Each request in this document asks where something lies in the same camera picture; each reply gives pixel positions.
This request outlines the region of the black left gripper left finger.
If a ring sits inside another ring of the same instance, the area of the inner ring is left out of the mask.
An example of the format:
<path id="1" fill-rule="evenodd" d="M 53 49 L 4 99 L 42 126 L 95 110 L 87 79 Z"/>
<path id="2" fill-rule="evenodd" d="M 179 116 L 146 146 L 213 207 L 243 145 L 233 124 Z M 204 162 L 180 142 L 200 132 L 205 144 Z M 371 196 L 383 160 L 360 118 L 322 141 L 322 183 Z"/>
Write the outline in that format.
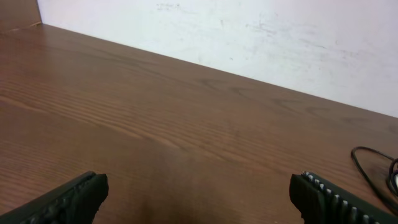
<path id="1" fill-rule="evenodd" d="M 108 192 L 106 174 L 85 172 L 1 215 L 1 224 L 92 224 Z"/>

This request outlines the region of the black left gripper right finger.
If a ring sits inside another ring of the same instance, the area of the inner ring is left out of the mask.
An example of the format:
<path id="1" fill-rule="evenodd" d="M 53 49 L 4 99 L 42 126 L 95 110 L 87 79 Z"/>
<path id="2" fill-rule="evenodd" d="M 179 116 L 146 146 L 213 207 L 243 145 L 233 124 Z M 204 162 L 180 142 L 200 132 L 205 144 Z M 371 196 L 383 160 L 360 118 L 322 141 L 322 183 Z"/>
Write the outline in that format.
<path id="1" fill-rule="evenodd" d="M 312 172 L 293 174 L 289 197 L 305 224 L 397 224 L 397 217 Z"/>

